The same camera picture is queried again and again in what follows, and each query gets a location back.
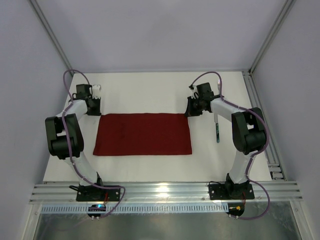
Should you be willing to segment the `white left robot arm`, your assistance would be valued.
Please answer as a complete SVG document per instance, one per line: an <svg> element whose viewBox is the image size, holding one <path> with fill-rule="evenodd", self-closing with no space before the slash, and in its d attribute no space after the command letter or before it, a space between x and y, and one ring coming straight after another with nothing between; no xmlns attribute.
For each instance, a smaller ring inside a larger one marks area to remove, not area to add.
<svg viewBox="0 0 320 240"><path fill-rule="evenodd" d="M79 120L84 116L101 116L101 86L78 84L67 107L45 119L49 153L66 162L79 178L79 185L102 186L103 181L84 153L84 137Z"/></svg>

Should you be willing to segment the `dark red cloth napkin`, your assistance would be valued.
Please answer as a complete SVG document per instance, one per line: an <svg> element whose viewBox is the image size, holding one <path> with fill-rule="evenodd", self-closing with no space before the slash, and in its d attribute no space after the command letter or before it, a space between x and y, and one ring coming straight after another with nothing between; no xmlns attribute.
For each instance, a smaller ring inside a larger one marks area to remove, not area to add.
<svg viewBox="0 0 320 240"><path fill-rule="evenodd" d="M93 155L191 155L188 119L182 113L110 113L100 117Z"/></svg>

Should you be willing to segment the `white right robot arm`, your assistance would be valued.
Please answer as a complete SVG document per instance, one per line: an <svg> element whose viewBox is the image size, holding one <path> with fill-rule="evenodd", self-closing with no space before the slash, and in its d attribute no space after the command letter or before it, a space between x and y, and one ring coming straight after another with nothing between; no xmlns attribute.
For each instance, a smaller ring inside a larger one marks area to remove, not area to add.
<svg viewBox="0 0 320 240"><path fill-rule="evenodd" d="M253 199L249 180L251 164L267 143L267 131L262 110L258 107L244 108L235 105L220 95L215 95L210 84L190 85L192 95L187 98L185 116L197 117L204 111L214 113L231 122L232 142L236 154L226 180L214 191L218 199L239 200L244 196Z"/></svg>

